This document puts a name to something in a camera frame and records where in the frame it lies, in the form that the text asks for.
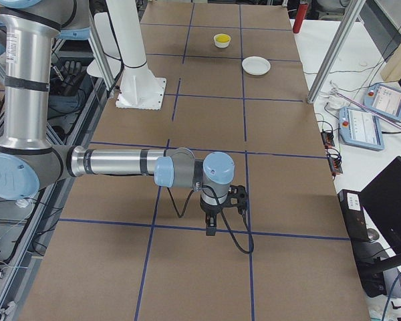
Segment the white bowl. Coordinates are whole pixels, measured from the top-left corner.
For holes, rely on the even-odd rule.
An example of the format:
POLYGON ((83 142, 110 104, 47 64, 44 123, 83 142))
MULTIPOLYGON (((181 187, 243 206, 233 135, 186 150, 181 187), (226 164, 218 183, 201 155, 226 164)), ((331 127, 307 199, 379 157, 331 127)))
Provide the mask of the white bowl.
POLYGON ((219 42, 216 42, 216 41, 215 41, 215 36, 216 36, 216 35, 214 35, 214 37, 213 37, 214 45, 215 45, 217 48, 221 48, 221 49, 227 48, 227 47, 229 46, 230 42, 231 42, 231 39, 230 39, 230 41, 227 42, 227 43, 219 43, 219 42))

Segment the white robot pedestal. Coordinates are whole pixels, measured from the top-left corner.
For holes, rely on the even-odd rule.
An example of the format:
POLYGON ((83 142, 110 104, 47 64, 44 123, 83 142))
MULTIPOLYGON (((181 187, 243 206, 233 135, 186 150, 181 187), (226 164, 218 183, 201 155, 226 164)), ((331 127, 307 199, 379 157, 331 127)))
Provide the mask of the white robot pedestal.
POLYGON ((124 70, 116 106, 161 109, 166 79, 155 77, 148 67, 136 2, 107 1, 106 5, 108 12, 96 14, 94 23, 112 75, 124 70))

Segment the white plate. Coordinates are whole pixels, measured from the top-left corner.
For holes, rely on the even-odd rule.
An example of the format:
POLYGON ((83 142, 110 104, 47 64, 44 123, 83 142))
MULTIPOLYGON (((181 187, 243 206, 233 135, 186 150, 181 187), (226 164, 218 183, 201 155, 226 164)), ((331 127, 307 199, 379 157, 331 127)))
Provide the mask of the white plate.
POLYGON ((271 69, 270 62, 259 56, 247 57, 242 61, 241 65, 243 70, 252 76, 265 75, 271 69))

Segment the near teach pendant tablet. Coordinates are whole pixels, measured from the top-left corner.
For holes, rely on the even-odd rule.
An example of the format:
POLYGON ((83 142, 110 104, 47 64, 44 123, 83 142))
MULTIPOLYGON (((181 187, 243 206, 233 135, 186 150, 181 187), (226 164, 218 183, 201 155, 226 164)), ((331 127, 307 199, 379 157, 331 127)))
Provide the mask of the near teach pendant tablet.
POLYGON ((384 150, 384 140, 377 116, 369 112, 343 107, 339 111, 340 136, 350 146, 384 150))

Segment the upper orange circuit board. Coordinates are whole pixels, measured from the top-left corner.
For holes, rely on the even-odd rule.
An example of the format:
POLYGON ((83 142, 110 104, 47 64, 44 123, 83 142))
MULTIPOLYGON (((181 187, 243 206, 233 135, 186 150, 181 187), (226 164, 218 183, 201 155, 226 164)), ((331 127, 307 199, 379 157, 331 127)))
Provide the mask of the upper orange circuit board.
POLYGON ((333 148, 335 146, 334 143, 334 135, 332 131, 321 131, 321 139, 325 149, 333 148))

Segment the aluminium frame post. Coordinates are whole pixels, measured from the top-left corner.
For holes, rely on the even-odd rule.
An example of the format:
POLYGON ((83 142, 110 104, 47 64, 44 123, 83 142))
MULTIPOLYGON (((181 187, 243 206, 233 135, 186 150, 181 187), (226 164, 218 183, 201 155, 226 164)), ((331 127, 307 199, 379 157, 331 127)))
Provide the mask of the aluminium frame post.
POLYGON ((343 19, 340 21, 339 27, 331 41, 328 51, 323 59, 323 62, 318 70, 318 73, 313 81, 313 84, 307 95, 307 103, 313 104, 319 96, 319 92, 325 84, 326 78, 337 59, 337 56, 344 45, 353 24, 362 10, 366 0, 350 1, 343 19))

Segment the orange circuit board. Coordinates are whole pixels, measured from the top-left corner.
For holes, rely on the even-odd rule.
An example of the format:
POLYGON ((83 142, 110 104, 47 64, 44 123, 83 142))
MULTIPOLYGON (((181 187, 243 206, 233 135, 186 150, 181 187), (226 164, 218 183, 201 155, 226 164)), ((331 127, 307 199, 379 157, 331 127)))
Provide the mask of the orange circuit board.
POLYGON ((343 173, 342 156, 340 153, 327 152, 327 161, 333 177, 343 173))
POLYGON ((333 148, 335 146, 334 143, 334 135, 332 131, 321 131, 321 139, 325 149, 333 148))

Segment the red cylinder bottle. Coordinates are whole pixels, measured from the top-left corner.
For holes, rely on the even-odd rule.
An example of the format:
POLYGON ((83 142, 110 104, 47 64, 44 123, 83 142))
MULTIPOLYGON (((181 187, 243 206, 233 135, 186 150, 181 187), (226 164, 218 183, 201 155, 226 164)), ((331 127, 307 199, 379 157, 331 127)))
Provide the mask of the red cylinder bottle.
POLYGON ((297 34, 300 32, 303 21, 307 15, 307 10, 309 9, 309 3, 307 1, 300 1, 297 8, 295 21, 293 24, 293 33, 297 34))

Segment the far teach pendant tablet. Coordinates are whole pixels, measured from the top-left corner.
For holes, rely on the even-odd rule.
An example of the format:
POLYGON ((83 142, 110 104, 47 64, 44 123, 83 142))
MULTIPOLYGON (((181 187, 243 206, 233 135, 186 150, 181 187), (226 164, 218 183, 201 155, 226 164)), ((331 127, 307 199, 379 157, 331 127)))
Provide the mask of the far teach pendant tablet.
POLYGON ((391 120, 401 120, 401 90, 385 84, 375 84, 368 88, 364 105, 391 120))

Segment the black box device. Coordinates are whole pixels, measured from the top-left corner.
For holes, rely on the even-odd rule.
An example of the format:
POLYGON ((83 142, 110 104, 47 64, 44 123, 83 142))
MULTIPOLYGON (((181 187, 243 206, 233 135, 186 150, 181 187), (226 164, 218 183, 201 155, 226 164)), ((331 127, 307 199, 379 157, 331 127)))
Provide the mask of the black box device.
POLYGON ((352 241, 369 241, 364 208, 359 193, 342 189, 338 193, 340 208, 346 225, 346 230, 352 241))

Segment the black laptop computer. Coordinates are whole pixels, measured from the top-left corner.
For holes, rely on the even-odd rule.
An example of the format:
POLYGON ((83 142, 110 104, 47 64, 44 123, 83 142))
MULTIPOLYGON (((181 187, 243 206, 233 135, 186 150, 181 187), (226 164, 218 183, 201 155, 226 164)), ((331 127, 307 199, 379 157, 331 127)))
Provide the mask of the black laptop computer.
POLYGON ((361 190, 360 199, 384 239, 401 253, 401 156, 361 190))

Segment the lower orange circuit board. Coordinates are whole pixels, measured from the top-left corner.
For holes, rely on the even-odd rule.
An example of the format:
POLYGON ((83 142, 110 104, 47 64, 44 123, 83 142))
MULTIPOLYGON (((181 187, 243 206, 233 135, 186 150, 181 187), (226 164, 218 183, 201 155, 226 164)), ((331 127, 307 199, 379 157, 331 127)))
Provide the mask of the lower orange circuit board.
POLYGON ((327 161, 333 177, 343 173, 342 156, 340 153, 327 152, 327 161))

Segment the teach pendant tablet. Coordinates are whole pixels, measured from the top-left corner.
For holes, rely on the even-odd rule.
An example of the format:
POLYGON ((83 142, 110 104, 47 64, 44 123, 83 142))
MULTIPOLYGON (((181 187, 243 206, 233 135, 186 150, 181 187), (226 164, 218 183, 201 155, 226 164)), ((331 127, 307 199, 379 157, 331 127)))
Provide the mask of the teach pendant tablet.
POLYGON ((384 140, 377 116, 369 112, 343 107, 339 111, 340 136, 350 146, 384 150, 384 140))
POLYGON ((368 88, 364 105, 391 120, 401 120, 401 90, 385 84, 375 84, 368 88))

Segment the yellow lemon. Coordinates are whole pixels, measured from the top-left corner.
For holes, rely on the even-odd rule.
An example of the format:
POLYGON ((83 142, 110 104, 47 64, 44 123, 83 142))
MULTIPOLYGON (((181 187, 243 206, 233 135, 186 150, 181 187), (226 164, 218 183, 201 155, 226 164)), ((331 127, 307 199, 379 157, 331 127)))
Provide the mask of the yellow lemon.
POLYGON ((230 36, 227 34, 217 34, 215 36, 215 41, 219 43, 227 43, 230 41, 230 36))

